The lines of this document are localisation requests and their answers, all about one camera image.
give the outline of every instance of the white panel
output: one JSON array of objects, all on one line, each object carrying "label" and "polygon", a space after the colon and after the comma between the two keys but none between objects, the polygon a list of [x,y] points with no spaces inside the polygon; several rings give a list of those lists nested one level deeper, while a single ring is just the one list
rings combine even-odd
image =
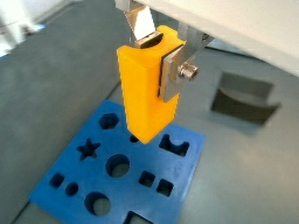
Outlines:
[{"label": "white panel", "polygon": [[299,76],[298,0],[136,0]]},{"label": "white panel", "polygon": [[23,0],[23,4],[35,20],[46,19],[72,0]]}]

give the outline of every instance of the bolt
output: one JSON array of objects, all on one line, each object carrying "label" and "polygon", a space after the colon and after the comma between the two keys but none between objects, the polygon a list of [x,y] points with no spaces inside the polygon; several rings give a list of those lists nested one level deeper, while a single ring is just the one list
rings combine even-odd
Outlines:
[{"label": "bolt", "polygon": [[179,77],[188,81],[194,81],[199,73],[199,68],[190,62],[184,62],[179,68]]}]

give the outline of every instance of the yellow rectangular prism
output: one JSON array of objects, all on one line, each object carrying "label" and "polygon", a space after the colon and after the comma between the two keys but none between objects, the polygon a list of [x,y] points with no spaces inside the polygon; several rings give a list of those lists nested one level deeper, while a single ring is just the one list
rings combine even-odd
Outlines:
[{"label": "yellow rectangular prism", "polygon": [[174,120],[179,95],[168,102],[158,97],[163,56],[184,42],[167,26],[156,29],[163,34],[154,47],[136,49],[122,46],[118,64],[126,105],[127,126],[135,137],[147,144]]}]

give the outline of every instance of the blue board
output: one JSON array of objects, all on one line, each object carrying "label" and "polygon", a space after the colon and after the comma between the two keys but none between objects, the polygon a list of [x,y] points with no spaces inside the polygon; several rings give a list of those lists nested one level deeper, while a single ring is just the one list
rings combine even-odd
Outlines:
[{"label": "blue board", "polygon": [[67,224],[176,223],[204,136],[170,124],[148,144],[104,101],[31,194]]}]

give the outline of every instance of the gray floor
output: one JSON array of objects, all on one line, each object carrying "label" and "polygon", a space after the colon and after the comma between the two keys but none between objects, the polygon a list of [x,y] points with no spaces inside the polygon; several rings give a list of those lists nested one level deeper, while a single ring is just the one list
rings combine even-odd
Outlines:
[{"label": "gray floor", "polygon": [[[27,197],[96,106],[118,84],[126,22],[114,1],[90,0],[0,61],[0,223]],[[207,136],[179,223],[299,223],[299,79],[267,63],[204,50],[175,123]],[[260,127],[210,111],[223,71],[275,84],[283,107]],[[108,97],[122,103],[120,88]],[[59,223],[30,204],[18,224]]]}]

